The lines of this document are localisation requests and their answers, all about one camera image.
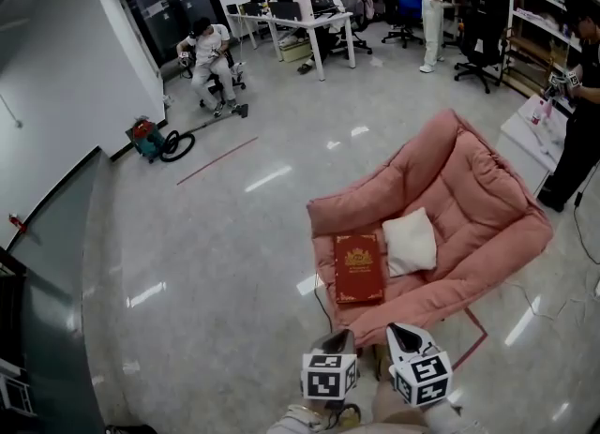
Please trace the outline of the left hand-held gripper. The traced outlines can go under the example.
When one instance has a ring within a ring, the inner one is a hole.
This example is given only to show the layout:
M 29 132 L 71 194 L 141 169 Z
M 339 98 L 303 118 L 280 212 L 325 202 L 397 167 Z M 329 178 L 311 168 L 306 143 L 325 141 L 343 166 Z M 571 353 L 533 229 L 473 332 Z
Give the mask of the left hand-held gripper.
M 337 330 L 319 337 L 311 344 L 310 352 L 302 359 L 303 398 L 344 400 L 358 380 L 353 331 Z

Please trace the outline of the red hardcover book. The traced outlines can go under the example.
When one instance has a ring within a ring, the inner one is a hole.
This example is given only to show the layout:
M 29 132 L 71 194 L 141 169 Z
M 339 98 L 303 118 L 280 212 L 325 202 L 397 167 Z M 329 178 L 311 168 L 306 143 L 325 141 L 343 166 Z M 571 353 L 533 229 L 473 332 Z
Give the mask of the red hardcover book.
M 383 299 L 383 270 L 375 234 L 336 237 L 335 289 L 338 304 L 368 304 Z

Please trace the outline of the pink cushioned lounge chair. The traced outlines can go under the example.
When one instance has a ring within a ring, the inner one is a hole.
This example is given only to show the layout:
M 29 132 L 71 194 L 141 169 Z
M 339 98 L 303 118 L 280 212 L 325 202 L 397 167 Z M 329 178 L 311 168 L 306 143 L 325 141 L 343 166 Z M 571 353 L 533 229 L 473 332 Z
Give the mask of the pink cushioned lounge chair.
M 376 303 L 337 300 L 335 240 L 383 234 L 385 221 L 424 209 L 436 265 L 386 275 Z M 553 231 L 512 166 L 451 109 L 426 122 L 395 154 L 341 191 L 307 204 L 316 271 L 336 328 L 359 347 L 381 344 L 390 322 L 427 328 L 501 285 L 546 248 Z

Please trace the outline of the person's right forearm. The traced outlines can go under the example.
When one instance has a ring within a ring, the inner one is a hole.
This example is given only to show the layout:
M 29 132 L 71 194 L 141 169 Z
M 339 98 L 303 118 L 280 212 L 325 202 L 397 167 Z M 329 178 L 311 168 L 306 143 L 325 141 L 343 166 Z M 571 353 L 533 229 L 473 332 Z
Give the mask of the person's right forearm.
M 432 404 L 423 414 L 432 434 L 465 434 L 472 426 L 462 409 L 447 400 Z

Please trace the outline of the person's left forearm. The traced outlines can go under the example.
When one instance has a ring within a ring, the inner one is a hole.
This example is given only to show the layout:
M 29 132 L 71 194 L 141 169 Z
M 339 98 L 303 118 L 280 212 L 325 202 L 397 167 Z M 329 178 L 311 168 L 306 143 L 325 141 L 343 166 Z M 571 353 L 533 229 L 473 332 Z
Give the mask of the person's left forearm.
M 323 413 L 311 406 L 290 404 L 282 417 L 271 425 L 266 434 L 319 434 L 328 422 Z

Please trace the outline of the person's own leg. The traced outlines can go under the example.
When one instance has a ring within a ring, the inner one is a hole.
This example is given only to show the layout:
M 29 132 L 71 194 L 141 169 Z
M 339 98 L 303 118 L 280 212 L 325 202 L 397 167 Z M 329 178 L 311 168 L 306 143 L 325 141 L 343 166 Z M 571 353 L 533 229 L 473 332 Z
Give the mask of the person's own leg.
M 378 383 L 371 404 L 371 413 L 372 422 L 386 422 L 388 419 L 395 419 L 396 423 L 399 423 L 402 419 L 410 424 L 427 423 L 424 414 L 407 404 L 403 396 L 393 388 L 391 381 L 386 377 L 382 377 Z M 342 434 L 349 429 L 353 429 L 353 427 L 341 427 L 336 431 L 336 434 Z

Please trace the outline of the person's own torso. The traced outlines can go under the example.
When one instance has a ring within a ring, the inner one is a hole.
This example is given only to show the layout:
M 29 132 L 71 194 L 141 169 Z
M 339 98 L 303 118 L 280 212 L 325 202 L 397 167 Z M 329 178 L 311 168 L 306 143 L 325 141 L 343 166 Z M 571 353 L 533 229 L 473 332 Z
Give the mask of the person's own torso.
M 353 429 L 344 431 L 342 434 L 452 434 L 443 428 L 434 428 L 427 423 L 410 424 L 408 421 L 400 419 L 396 423 L 395 419 L 388 419 L 386 422 L 378 421 L 369 424 L 362 424 Z

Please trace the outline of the white cushion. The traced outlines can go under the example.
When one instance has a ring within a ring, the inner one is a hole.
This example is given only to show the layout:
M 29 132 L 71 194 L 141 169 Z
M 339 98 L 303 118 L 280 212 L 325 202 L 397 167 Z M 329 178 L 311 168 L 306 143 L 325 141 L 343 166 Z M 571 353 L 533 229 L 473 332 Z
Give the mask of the white cushion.
M 437 245 L 425 208 L 385 221 L 382 230 L 390 277 L 402 277 L 436 267 Z

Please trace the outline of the white low table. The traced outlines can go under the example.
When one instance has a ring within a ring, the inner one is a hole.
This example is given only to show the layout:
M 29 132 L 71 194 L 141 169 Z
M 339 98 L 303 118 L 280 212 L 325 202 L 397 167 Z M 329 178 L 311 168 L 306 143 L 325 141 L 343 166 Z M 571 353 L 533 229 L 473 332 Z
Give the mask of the white low table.
M 534 197 L 555 172 L 563 153 L 567 117 L 548 103 L 531 96 L 501 126 L 496 150 L 522 178 Z

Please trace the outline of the black office chair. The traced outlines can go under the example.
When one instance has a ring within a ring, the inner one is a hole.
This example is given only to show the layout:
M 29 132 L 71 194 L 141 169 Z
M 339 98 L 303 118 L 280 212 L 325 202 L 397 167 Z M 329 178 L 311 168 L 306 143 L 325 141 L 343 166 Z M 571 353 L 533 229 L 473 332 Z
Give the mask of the black office chair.
M 385 44 L 387 40 L 391 39 L 400 39 L 403 49 L 407 48 L 409 40 L 416 40 L 423 45 L 423 39 L 416 37 L 413 32 L 414 27 L 422 21 L 422 17 L 420 20 L 415 20 L 401 16 L 398 11 L 398 0 L 383 0 L 383 2 L 384 19 L 391 29 L 382 39 L 382 43 Z
M 222 57 L 227 61 L 228 69 L 232 78 L 232 87 L 239 87 L 240 89 L 245 90 L 247 86 L 243 79 L 244 64 L 241 62 L 236 62 L 230 50 L 227 50 Z M 222 80 L 216 73 L 207 72 L 201 76 L 201 80 L 205 90 L 215 100 L 217 105 L 222 106 L 227 102 Z
M 368 55 L 372 55 L 372 49 L 367 45 L 367 42 L 359 37 L 359 34 L 364 32 L 369 25 L 367 17 L 367 5 L 364 0 L 342 0 L 343 6 L 347 12 L 352 14 L 351 29 L 352 42 L 355 49 L 362 50 Z M 348 42 L 345 29 L 342 29 L 337 34 L 335 44 L 332 47 L 332 54 L 343 54 L 345 59 L 349 59 Z

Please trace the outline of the cardboard box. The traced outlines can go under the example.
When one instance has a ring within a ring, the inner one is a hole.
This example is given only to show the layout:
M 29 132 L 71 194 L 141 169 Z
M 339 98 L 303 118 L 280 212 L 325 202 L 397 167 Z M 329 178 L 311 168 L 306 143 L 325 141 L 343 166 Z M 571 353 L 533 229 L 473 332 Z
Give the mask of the cardboard box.
M 308 39 L 302 42 L 281 46 L 280 53 L 282 60 L 286 63 L 291 63 L 298 60 L 306 60 L 312 55 L 311 43 Z

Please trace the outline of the large black gaming chair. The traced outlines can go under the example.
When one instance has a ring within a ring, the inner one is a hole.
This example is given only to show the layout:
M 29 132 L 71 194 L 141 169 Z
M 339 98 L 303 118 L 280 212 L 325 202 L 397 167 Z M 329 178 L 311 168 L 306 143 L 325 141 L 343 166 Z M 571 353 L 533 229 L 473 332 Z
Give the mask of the large black gaming chair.
M 508 8 L 508 0 L 469 0 L 460 44 L 466 61 L 454 65 L 456 82 L 472 75 L 483 84 L 486 94 L 490 93 L 488 80 L 500 85 L 502 74 L 491 74 L 487 68 L 498 69 L 503 62 Z

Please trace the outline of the long white desk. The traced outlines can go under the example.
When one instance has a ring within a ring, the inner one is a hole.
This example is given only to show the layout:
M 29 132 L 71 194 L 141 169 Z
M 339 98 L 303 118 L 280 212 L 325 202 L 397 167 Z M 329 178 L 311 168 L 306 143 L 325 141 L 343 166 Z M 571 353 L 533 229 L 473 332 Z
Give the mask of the long white desk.
M 335 22 L 341 22 L 344 21 L 344 28 L 346 30 L 346 35 L 347 35 L 347 53 L 349 56 L 348 59 L 348 63 L 349 63 L 349 67 L 350 68 L 356 68 L 356 60 L 355 60 L 355 51 L 354 51 L 354 45 L 353 45 L 353 31 L 352 31 L 352 25 L 351 25 L 351 12 L 342 12 L 342 13 L 337 13 L 335 15 L 332 16 L 321 16 L 318 17 L 317 19 L 313 19 L 313 20 L 308 20 L 308 21 L 293 21 L 293 20 L 285 20 L 285 19 L 279 19 L 279 18 L 274 18 L 271 16 L 250 16 L 250 15 L 246 15 L 246 14 L 227 14 L 227 18 L 229 20 L 233 20 L 236 19 L 238 21 L 241 21 L 243 23 L 243 25 L 246 27 L 247 29 L 247 33 L 250 37 L 252 46 L 254 49 L 257 49 L 257 44 L 255 42 L 254 36 L 253 36 L 253 31 L 250 28 L 250 21 L 253 22 L 266 22 L 268 24 L 270 33 L 271 33 L 271 38 L 273 41 L 273 46 L 276 52 L 276 56 L 279 62 L 283 61 L 283 56 L 280 50 L 280 46 L 279 46 L 279 41 L 278 41 L 278 35 L 277 35 L 277 30 L 276 30 L 276 25 L 282 25 L 282 26 L 287 26 L 287 27 L 292 27 L 292 28 L 302 28 L 305 29 L 308 33 L 309 36 L 309 41 L 310 41 L 310 45 L 311 48 L 313 50 L 316 50 L 315 52 L 315 66 L 317 69 L 317 75 L 318 75 L 318 79 L 321 82 L 325 81 L 325 74 L 324 74 L 324 70 L 323 70 L 323 62 L 322 62 L 322 58 L 319 52 L 319 48 L 318 48 L 318 41 L 316 38 L 316 34 L 315 34 L 315 29 L 318 27 L 322 27 L 322 26 L 327 26 L 327 25 L 331 25 L 332 23 Z

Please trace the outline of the black monitor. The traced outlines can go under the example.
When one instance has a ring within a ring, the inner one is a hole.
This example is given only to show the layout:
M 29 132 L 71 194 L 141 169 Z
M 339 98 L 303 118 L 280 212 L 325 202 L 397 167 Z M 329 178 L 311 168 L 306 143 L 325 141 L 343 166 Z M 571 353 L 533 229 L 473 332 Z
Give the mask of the black monitor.
M 268 1 L 267 2 L 271 16 L 275 19 L 296 21 L 302 20 L 302 13 L 297 2 L 291 1 Z

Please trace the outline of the white shelving unit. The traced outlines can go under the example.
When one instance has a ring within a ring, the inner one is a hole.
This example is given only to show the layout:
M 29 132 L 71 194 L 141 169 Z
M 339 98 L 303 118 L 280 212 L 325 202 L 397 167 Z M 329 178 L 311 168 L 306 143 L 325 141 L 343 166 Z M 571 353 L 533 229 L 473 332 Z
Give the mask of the white shelving unit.
M 552 76 L 566 75 L 582 57 L 568 1 L 600 8 L 600 0 L 509 0 L 502 81 L 525 97 L 544 94 Z

